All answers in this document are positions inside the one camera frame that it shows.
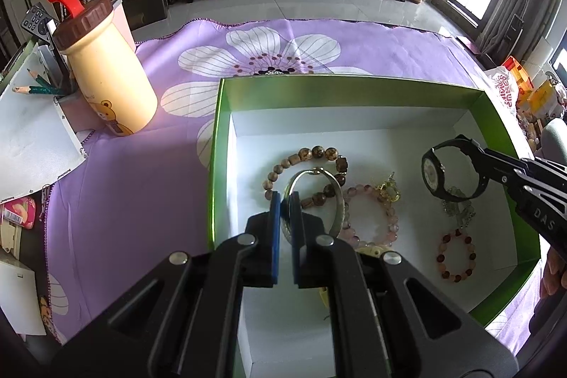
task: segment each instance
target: human hand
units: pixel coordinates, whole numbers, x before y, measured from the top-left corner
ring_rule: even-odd
[[[543,278],[539,285],[539,296],[542,299],[555,295],[560,286],[567,289],[567,271],[561,276],[563,269],[565,269],[565,261],[553,247],[549,248]]]

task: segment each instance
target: gray floor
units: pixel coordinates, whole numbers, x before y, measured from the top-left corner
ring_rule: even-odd
[[[196,0],[192,4],[172,5],[167,19],[135,30],[134,39],[166,36],[194,18],[209,18],[226,24],[276,18],[333,18],[411,26],[444,35],[464,34],[427,3],[417,5],[399,0]]]

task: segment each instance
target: bracelet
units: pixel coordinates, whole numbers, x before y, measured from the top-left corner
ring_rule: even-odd
[[[464,243],[467,245],[467,252],[468,252],[468,269],[462,272],[461,274],[451,274],[447,271],[447,266],[445,265],[445,255],[443,253],[447,250],[447,244],[451,241],[452,237],[462,237],[464,239]],[[476,268],[476,253],[475,253],[475,246],[472,245],[472,237],[467,236],[461,230],[454,230],[451,231],[449,234],[445,234],[443,236],[441,244],[439,244],[439,254],[437,255],[437,268],[441,273],[441,277],[443,279],[449,279],[451,282],[460,282],[465,281],[467,278],[472,276],[472,270]]]
[[[399,219],[396,216],[395,209],[392,207],[392,203],[398,201],[401,197],[400,190],[396,186],[393,175],[394,174],[392,173],[387,181],[376,188],[372,187],[371,185],[356,185],[356,187],[350,187],[343,192],[345,198],[345,219],[342,223],[342,230],[339,233],[338,238],[348,242],[352,245],[353,248],[357,250],[363,249],[365,247],[392,247],[392,244],[398,239],[397,232],[400,229],[398,225]],[[350,200],[359,193],[376,198],[376,200],[386,213],[386,217],[388,219],[388,234],[384,239],[382,239],[382,241],[378,242],[378,244],[375,242],[366,242],[360,240],[360,238],[356,235],[356,231],[350,225],[349,203]]]
[[[288,220],[289,220],[289,217],[291,217],[291,213],[290,213],[290,209],[289,209],[289,207],[290,207],[289,197],[290,197],[291,193],[293,192],[293,188],[296,186],[299,179],[305,174],[308,174],[308,175],[325,175],[325,177],[327,177],[331,181],[330,186],[333,188],[333,192],[335,193],[335,195],[337,197],[337,211],[335,213],[335,221],[333,221],[333,224],[332,224],[331,229],[329,230],[328,234],[332,237],[337,237],[339,232],[341,231],[341,225],[345,220],[345,201],[344,201],[344,198],[342,196],[341,185],[337,181],[336,177],[334,177],[331,173],[329,173],[328,171],[326,171],[322,167],[315,167],[315,168],[310,169],[310,170],[299,171],[295,175],[293,175],[290,182],[287,184],[285,191],[283,192],[283,195],[284,195],[283,196],[283,203],[286,204],[286,206],[287,206],[287,213],[281,214],[281,215],[282,215],[282,217],[287,217],[287,218],[282,218],[280,220],[280,222],[281,222],[282,233],[283,233],[284,237],[286,238],[287,242],[289,242],[290,244],[291,244],[291,225],[290,225],[290,222]]]
[[[335,161],[337,174],[334,175],[334,178],[340,186],[344,186],[347,181],[346,175],[349,167],[347,158],[338,155],[336,148],[325,149],[322,146],[315,146],[313,149],[301,148],[297,154],[292,154],[288,158],[282,159],[278,165],[275,165],[273,170],[268,173],[268,179],[264,180],[262,183],[262,187],[266,190],[264,197],[271,201],[274,183],[277,181],[279,175],[283,173],[284,169],[288,169],[292,165],[296,165],[300,162],[308,161],[311,158],[321,159],[323,157],[327,158],[329,161]],[[325,188],[323,188],[322,192],[316,192],[313,196],[303,199],[301,201],[301,208],[305,209],[312,207],[313,205],[320,207],[325,204],[327,198],[335,197],[335,195],[336,192],[333,185],[328,184]]]

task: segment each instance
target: green pencil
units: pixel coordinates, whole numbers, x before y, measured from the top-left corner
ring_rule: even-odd
[[[42,95],[66,95],[61,89],[56,89],[55,87],[45,88],[45,87],[35,87],[35,86],[24,86],[24,87],[14,87],[12,88],[16,93],[31,94],[42,94]]]
[[[37,82],[39,85],[41,85],[42,87],[45,87],[46,89],[54,89],[56,87],[54,87],[53,85],[51,85],[49,82],[47,82],[43,77],[41,77],[39,75],[38,72],[36,71],[31,71],[28,68],[28,73],[34,78],[35,82]]]

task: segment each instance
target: metal screw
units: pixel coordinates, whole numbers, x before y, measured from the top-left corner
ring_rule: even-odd
[[[254,242],[256,242],[256,237],[254,237],[251,234],[241,234],[240,236],[238,236],[236,238],[236,241],[240,244],[240,245],[253,245]]]
[[[321,247],[330,247],[335,243],[335,240],[328,234],[319,234],[315,238],[315,242],[317,242],[317,244]]]
[[[172,265],[184,265],[186,262],[189,261],[189,255],[185,252],[173,252],[169,255],[169,263]]]
[[[386,252],[382,255],[382,259],[384,263],[392,266],[399,265],[402,262],[402,256],[398,252]]]

